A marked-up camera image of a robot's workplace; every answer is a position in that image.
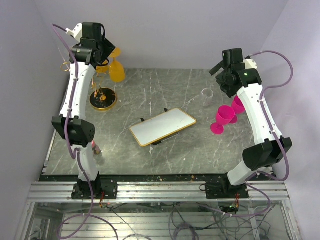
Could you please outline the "yellow wine glass front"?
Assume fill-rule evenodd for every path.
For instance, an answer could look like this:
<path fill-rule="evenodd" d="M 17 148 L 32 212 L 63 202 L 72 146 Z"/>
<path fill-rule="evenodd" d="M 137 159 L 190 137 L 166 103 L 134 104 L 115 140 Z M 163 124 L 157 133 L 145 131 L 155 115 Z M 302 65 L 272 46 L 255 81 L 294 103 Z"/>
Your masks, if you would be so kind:
<path fill-rule="evenodd" d="M 121 52 L 120 48 L 116 47 L 110 55 L 112 62 L 109 65 L 109 76 L 115 83 L 122 82 L 126 77 L 123 65 L 117 60 L 117 57 L 121 55 Z"/>

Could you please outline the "clear wine glass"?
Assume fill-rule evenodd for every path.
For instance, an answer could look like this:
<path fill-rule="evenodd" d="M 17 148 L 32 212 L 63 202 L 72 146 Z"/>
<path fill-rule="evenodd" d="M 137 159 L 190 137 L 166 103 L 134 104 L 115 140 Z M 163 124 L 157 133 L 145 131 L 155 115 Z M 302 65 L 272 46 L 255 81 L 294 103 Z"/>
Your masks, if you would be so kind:
<path fill-rule="evenodd" d="M 201 112 L 204 112 L 213 105 L 214 92 L 210 88 L 204 88 L 200 94 Z"/>

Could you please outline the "pink wine glass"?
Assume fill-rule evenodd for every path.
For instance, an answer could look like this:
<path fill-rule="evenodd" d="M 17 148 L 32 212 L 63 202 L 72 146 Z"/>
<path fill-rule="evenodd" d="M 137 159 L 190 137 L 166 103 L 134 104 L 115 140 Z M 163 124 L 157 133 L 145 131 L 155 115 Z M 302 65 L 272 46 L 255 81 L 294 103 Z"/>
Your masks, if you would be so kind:
<path fill-rule="evenodd" d="M 245 112 L 245 107 L 237 95 L 234 97 L 231 103 L 231 108 L 234 110 L 235 115 L 233 119 L 230 121 L 230 123 L 235 124 L 238 121 L 238 115 Z"/>
<path fill-rule="evenodd" d="M 215 116 L 215 122 L 210 125 L 210 130 L 215 135 L 224 133 L 225 126 L 228 125 L 236 113 L 231 106 L 222 105 L 218 108 Z"/>

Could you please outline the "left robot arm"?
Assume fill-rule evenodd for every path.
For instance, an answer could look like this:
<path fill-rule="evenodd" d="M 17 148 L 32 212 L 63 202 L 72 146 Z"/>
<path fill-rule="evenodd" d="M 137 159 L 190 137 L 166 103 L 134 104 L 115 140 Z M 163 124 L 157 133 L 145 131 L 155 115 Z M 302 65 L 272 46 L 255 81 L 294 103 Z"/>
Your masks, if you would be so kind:
<path fill-rule="evenodd" d="M 69 154 L 78 167 L 71 197 L 96 199 L 103 188 L 92 150 L 96 129 L 86 120 L 87 96 L 96 68 L 108 61 L 116 47 L 106 39 L 105 27 L 101 23 L 82 22 L 74 29 L 65 28 L 63 31 L 77 43 L 69 47 L 63 37 L 57 35 L 69 53 L 70 75 L 63 106 L 51 123 L 65 140 Z"/>

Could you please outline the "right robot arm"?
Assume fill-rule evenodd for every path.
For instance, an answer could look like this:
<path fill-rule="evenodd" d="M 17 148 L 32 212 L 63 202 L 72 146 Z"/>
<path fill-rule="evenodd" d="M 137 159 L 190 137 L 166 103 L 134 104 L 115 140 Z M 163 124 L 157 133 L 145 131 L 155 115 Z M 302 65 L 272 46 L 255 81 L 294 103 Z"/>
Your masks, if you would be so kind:
<path fill-rule="evenodd" d="M 224 127 L 236 121 L 236 115 L 247 114 L 254 139 L 254 146 L 242 152 L 242 161 L 226 175 L 226 182 L 220 186 L 221 194 L 226 198 L 238 192 L 243 185 L 257 174 L 263 174 L 263 168 L 272 167 L 281 160 L 285 162 L 285 181 L 290 174 L 287 153 L 293 143 L 284 137 L 277 127 L 265 99 L 267 87 L 263 87 L 258 65 L 252 56 L 243 56 L 241 48 L 227 49 L 222 52 L 222 61 L 214 66 L 210 75 L 217 75 L 216 82 L 220 90 L 233 99 L 230 106 L 222 105 L 216 112 L 215 122 L 210 130 L 216 135 L 224 132 Z"/>

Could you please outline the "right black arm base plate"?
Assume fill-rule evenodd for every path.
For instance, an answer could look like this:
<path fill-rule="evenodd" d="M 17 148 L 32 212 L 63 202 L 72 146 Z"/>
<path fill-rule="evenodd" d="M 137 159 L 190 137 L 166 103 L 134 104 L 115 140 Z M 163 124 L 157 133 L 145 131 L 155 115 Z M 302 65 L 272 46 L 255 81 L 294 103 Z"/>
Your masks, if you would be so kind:
<path fill-rule="evenodd" d="M 227 182 L 206 182 L 199 187 L 201 192 L 205 193 L 207 199 L 247 199 L 249 197 L 248 189 L 245 184 L 233 186 Z"/>

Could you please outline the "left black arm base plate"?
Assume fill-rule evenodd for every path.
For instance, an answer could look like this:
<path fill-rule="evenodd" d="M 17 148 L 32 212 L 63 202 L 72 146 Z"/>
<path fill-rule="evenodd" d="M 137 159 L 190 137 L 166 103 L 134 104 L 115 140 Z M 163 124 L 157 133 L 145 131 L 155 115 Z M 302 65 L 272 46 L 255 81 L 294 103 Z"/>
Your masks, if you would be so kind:
<path fill-rule="evenodd" d="M 118 193 L 118 184 L 109 178 L 99 178 L 91 181 L 94 199 L 115 200 Z M 74 184 L 71 199 L 89 200 L 92 198 L 91 189 L 87 181 L 77 180 Z"/>

